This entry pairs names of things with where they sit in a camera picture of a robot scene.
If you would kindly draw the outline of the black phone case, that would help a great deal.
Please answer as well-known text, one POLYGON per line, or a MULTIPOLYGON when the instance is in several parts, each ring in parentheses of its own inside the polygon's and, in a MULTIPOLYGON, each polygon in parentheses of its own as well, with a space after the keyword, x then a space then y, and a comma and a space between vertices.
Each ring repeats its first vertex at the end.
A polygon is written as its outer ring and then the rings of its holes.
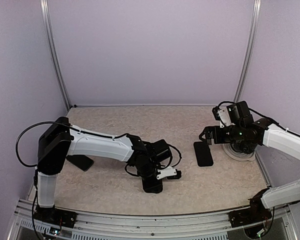
POLYGON ((211 150, 206 141, 194 142, 193 147, 199 167, 212 167, 214 165, 211 150))
POLYGON ((161 179, 142 179, 142 188, 146 193, 159 194, 163 191, 163 181, 161 179))

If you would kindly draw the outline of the black smartphone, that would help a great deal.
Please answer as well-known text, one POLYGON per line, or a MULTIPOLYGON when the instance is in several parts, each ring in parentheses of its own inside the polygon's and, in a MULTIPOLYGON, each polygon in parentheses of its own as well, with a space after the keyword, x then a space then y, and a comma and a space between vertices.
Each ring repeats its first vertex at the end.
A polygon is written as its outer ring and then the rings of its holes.
POLYGON ((94 161, 86 155, 68 155, 66 160, 83 172, 88 171, 94 164, 94 161))

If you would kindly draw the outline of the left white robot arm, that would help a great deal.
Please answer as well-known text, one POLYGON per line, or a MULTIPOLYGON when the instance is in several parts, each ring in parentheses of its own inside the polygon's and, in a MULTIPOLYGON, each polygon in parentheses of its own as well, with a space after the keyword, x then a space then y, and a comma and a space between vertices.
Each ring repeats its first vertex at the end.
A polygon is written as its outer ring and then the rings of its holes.
POLYGON ((170 146, 163 139, 147 142, 129 133, 109 135, 89 132, 71 125, 67 117, 59 117, 39 138, 36 167, 39 212, 51 223, 60 218, 59 209, 54 207, 57 176, 69 156, 101 157, 135 167, 146 193, 160 193, 164 178, 178 176, 173 166, 161 165, 162 161, 172 159, 170 146))

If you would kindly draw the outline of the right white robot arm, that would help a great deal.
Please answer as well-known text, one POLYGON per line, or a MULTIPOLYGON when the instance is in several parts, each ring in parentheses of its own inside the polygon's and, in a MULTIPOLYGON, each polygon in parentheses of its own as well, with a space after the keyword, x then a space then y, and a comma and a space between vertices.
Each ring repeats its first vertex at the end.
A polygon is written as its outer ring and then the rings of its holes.
MULTIPOLYGON (((300 161, 300 134, 284 128, 273 118, 250 108, 246 101, 226 101, 225 109, 218 104, 212 109, 218 125, 206 126, 199 140, 207 146, 228 146, 232 158, 253 155, 257 146, 275 149, 300 161)), ((270 187, 250 199, 246 218, 256 222, 267 209, 300 202, 300 178, 278 187, 270 187)))

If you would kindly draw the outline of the white round plate stack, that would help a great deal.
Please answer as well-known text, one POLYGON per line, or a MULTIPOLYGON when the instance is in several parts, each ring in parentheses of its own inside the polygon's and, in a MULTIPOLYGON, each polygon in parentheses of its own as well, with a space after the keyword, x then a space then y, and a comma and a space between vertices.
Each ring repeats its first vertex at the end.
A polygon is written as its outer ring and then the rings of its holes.
POLYGON ((252 162, 256 159, 255 153, 243 153, 235 151, 230 144, 222 146, 224 152, 233 160, 238 162, 252 162))

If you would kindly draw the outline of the front aluminium rail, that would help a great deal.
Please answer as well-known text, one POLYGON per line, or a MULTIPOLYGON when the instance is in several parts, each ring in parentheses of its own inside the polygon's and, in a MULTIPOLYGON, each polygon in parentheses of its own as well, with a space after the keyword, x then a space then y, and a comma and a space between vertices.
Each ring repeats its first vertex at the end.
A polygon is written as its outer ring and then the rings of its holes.
POLYGON ((226 240, 230 232, 249 226, 232 227, 232 208, 191 214, 127 215, 75 210, 73 227, 51 234, 55 225, 32 220, 32 201, 20 199, 4 239, 16 240, 23 230, 56 240, 226 240))

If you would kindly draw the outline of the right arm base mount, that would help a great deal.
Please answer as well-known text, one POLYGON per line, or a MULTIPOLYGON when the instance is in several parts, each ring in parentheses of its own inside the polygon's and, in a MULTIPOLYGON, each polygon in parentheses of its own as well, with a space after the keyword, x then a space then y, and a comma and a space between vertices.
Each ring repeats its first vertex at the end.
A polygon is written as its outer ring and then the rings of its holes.
POLYGON ((263 206, 259 197, 254 197, 249 200, 248 208, 230 211, 228 216, 231 227, 236 228, 269 220, 272 212, 263 206))

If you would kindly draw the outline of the right aluminium frame post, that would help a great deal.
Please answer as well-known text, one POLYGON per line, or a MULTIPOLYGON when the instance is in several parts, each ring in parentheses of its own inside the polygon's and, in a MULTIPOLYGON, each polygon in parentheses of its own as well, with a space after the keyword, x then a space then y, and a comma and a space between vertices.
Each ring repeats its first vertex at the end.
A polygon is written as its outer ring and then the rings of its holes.
POLYGON ((252 10, 252 17, 251 17, 251 23, 248 33, 248 39, 247 39, 247 46, 243 58, 243 64, 239 75, 239 81, 236 88, 236 92, 234 95, 234 102, 238 102, 241 99, 241 96, 243 94, 244 86, 247 80, 247 74, 249 71, 249 66, 251 62, 251 58, 253 55, 253 49, 254 49, 254 43, 255 38, 258 31, 258 23, 259 23, 259 17, 261 12, 261 0, 254 0, 253 1, 253 10, 252 10))

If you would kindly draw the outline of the aluminium frame post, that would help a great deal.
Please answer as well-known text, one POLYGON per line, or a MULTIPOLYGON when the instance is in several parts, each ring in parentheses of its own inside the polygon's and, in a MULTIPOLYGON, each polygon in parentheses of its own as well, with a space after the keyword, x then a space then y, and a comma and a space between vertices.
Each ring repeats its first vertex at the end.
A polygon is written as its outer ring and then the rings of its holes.
POLYGON ((45 33, 48 42, 48 48, 51 55, 51 60, 54 68, 54 72, 56 75, 57 84, 61 93, 62 100, 64 102, 65 108, 69 111, 72 107, 70 97, 66 88, 65 81, 62 76, 62 71, 60 67, 60 62, 58 59, 57 49, 54 41, 52 22, 50 18, 49 12, 49 1, 48 0, 40 0, 40 8, 42 13, 43 24, 45 28, 45 33))
POLYGON ((253 1, 253 10, 252 10, 252 17, 251 17, 251 23, 248 33, 248 39, 247 39, 247 46, 243 58, 243 64, 239 75, 239 81, 236 88, 236 92, 234 95, 234 102, 238 102, 241 99, 241 96, 243 94, 244 86, 247 80, 247 74, 249 71, 249 66, 251 62, 251 58, 253 55, 253 49, 254 49, 254 43, 255 38, 258 31, 258 23, 259 23, 259 17, 261 12, 261 0, 254 0, 253 1))

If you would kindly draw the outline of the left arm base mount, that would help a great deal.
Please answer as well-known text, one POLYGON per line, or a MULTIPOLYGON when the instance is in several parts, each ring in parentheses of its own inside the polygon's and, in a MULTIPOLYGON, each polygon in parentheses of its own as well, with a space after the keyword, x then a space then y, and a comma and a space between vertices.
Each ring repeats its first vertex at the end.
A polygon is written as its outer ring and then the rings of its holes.
POLYGON ((63 210, 53 207, 37 206, 34 211, 34 219, 44 223, 73 229, 77 219, 74 211, 63 210))

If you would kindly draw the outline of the left aluminium frame post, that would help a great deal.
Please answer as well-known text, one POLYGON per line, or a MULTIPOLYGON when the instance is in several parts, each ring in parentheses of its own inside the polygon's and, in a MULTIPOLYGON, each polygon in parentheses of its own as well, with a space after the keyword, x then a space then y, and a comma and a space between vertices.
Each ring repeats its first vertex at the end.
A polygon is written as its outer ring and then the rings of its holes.
POLYGON ((45 33, 48 42, 48 48, 51 55, 51 60, 54 68, 54 72, 56 75, 57 84, 61 93, 62 100, 64 102, 65 108, 69 111, 72 107, 70 97, 66 88, 65 81, 62 76, 62 71, 60 67, 60 62, 58 59, 57 49, 54 41, 52 22, 50 18, 49 12, 49 1, 48 0, 40 0, 40 8, 42 13, 43 24, 45 28, 45 33))

